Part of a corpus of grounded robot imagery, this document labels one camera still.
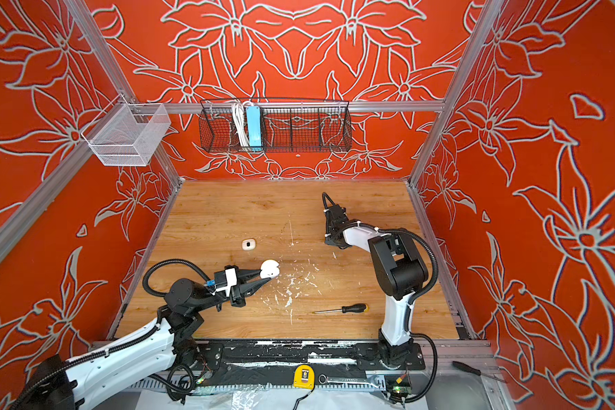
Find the white earbud charging case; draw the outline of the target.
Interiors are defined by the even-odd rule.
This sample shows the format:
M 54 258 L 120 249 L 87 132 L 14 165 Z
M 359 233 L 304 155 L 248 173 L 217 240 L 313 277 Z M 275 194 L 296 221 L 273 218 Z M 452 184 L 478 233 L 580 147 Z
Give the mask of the white earbud charging case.
M 245 251 L 251 251 L 256 248 L 257 242 L 253 238 L 245 239 L 242 242 L 242 249 Z

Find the black handled screwdriver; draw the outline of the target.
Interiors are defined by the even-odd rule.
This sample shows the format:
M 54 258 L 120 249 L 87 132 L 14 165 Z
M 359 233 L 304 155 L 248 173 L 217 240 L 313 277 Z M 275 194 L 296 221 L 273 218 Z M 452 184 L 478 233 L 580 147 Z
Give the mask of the black handled screwdriver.
M 339 309 L 326 309 L 320 311 L 314 311 L 315 314 L 361 314 L 369 310 L 369 307 L 365 303 L 356 303 L 352 305 L 345 305 Z

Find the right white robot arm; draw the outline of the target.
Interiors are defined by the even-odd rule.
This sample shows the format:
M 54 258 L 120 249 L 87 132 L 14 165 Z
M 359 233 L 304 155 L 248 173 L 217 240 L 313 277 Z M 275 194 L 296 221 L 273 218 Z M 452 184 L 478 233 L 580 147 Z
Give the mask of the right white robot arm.
M 325 244 L 357 247 L 370 253 L 380 289 L 385 294 L 384 322 L 379 330 L 379 360 L 401 367 L 413 352 L 413 308 L 437 283 L 439 267 L 432 248 L 405 228 L 380 228 L 350 220 L 345 208 L 326 204 Z

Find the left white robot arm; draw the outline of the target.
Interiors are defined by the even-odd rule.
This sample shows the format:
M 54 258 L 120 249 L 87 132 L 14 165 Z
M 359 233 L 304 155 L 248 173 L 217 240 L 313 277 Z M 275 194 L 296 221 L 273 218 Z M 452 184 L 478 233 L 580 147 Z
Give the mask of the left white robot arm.
M 157 379 L 161 372 L 184 371 L 188 381 L 163 384 L 177 395 L 196 388 L 193 366 L 200 350 L 193 338 L 203 324 L 203 310 L 228 303 L 242 308 L 247 297 L 277 278 L 276 265 L 261 269 L 228 266 L 214 280 L 200 284 L 177 280 L 162 293 L 164 305 L 147 325 L 90 353 L 62 360 L 59 355 L 42 362 L 25 385 L 13 409 L 92 409 L 136 382 Z

